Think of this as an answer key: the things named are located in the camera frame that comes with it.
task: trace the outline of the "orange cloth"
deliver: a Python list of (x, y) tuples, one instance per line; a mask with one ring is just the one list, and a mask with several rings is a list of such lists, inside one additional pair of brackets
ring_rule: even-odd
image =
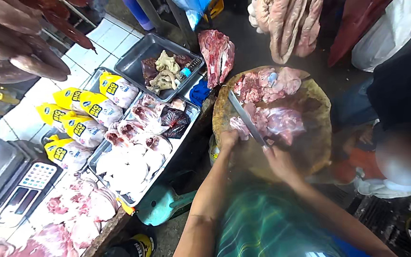
[(340, 183), (350, 183), (356, 176), (356, 167), (362, 168), (365, 179), (386, 179), (377, 166), (375, 152), (366, 152), (359, 148), (353, 148), (348, 160), (333, 164), (334, 178)]

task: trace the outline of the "cleaver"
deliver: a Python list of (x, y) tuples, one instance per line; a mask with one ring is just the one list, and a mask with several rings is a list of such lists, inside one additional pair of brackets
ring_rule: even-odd
[(234, 95), (234, 92), (231, 89), (229, 89), (228, 99), (231, 102), (234, 109), (236, 109), (243, 123), (247, 126), (248, 131), (250, 131), (250, 134), (256, 140), (256, 142), (258, 142), (261, 146), (267, 146), (266, 141), (263, 139), (259, 131), (256, 129), (256, 126), (253, 124), (250, 116), (242, 108), (242, 106), (239, 103), (239, 100), (237, 99), (236, 95)]

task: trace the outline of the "black plastic bag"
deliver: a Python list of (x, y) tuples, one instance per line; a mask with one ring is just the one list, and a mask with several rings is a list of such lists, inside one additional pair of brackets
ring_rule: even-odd
[(145, 80), (145, 85), (149, 86), (150, 81), (158, 75), (158, 71), (156, 70), (156, 59), (155, 58), (148, 58), (141, 61), (142, 64), (142, 75)]
[(190, 117), (180, 111), (165, 106), (161, 112), (161, 125), (169, 126), (170, 128), (162, 135), (167, 138), (181, 138), (185, 132), (186, 127), (190, 124)]

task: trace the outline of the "digital scale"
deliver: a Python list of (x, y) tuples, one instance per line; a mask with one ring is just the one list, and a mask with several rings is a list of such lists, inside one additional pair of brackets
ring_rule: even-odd
[(18, 226), (43, 200), (61, 171), (41, 146), (0, 139), (0, 226)]

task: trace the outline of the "white tiled wall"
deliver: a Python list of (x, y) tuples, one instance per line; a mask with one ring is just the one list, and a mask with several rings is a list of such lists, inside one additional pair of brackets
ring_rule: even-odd
[(134, 28), (109, 14), (87, 37), (96, 47), (84, 49), (75, 44), (61, 58), (71, 69), (68, 80), (59, 82), (41, 78), (25, 94), (19, 105), (0, 120), (0, 138), (4, 140), (24, 139), (40, 143), (50, 126), (39, 118), (35, 106), (43, 102), (54, 103), (52, 93), (68, 87), (84, 88), (97, 67), (113, 69), (119, 58), (126, 53), (143, 35)]

